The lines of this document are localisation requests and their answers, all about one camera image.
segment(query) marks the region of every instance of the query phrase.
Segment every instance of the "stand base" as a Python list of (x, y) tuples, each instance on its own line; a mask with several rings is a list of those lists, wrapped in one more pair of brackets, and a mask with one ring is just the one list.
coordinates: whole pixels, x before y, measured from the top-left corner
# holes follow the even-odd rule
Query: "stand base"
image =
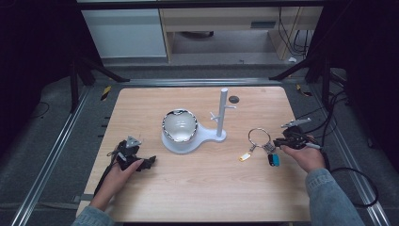
[(194, 152), (204, 142), (213, 141), (220, 143), (226, 139), (226, 131), (222, 130), (220, 137), (216, 135), (216, 132), (216, 129), (207, 129), (198, 123), (197, 133), (194, 135), (192, 140), (185, 143), (177, 143), (162, 133), (162, 142), (165, 147), (173, 153), (187, 154)]

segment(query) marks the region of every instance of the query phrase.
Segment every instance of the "blue sleeve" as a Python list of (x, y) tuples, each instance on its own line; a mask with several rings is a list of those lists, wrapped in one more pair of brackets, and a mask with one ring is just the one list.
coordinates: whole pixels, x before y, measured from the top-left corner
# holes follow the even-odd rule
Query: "blue sleeve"
[(364, 225), (358, 211), (326, 169), (306, 177), (310, 197), (311, 225)]
[(86, 206), (72, 226), (111, 226), (114, 223), (114, 220), (105, 212), (92, 206)]

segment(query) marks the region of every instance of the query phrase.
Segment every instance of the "bowl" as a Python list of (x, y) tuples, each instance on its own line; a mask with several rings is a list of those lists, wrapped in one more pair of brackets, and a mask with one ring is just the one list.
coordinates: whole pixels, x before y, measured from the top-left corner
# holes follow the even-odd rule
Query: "bowl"
[(190, 141), (195, 136), (197, 128), (197, 118), (185, 109), (170, 111), (162, 121), (165, 136), (177, 143)]

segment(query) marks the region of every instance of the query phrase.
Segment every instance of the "key ring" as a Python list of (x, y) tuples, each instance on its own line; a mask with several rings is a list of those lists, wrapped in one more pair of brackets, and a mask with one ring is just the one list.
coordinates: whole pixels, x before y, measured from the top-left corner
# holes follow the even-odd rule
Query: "key ring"
[[(264, 133), (267, 134), (267, 136), (269, 137), (269, 140), (267, 141), (267, 143), (265, 143), (264, 145), (260, 145), (260, 144), (254, 142), (252, 140), (251, 133), (253, 131), (255, 131), (255, 130), (260, 130), (260, 131), (263, 131)], [(255, 128), (255, 129), (249, 130), (249, 132), (248, 132), (248, 140), (252, 144), (252, 147), (249, 149), (248, 153), (243, 154), (239, 158), (239, 160), (241, 162), (244, 162), (245, 160), (249, 159), (250, 156), (252, 155), (253, 151), (255, 150), (255, 148), (259, 147), (259, 148), (263, 148), (267, 152), (267, 157), (268, 157), (270, 166), (272, 166), (272, 167), (279, 166), (279, 156), (274, 153), (274, 151), (276, 150), (276, 147), (271, 143), (272, 138), (271, 138), (271, 136), (269, 135), (269, 133), (265, 129), (263, 129), (263, 128)]]

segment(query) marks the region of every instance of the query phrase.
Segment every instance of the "hand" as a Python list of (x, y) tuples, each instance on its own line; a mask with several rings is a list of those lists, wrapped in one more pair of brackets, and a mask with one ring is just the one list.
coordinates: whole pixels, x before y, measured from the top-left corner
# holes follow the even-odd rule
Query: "hand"
[(299, 167), (301, 167), (307, 173), (311, 172), (312, 170), (326, 167), (325, 160), (320, 151), (317, 149), (306, 146), (301, 150), (296, 150), (284, 145), (281, 145), (281, 148), (297, 162)]
[(126, 181), (140, 167), (143, 161), (144, 159), (137, 160), (125, 170), (122, 170), (119, 164), (114, 164), (90, 205), (104, 211), (111, 198), (120, 192)]

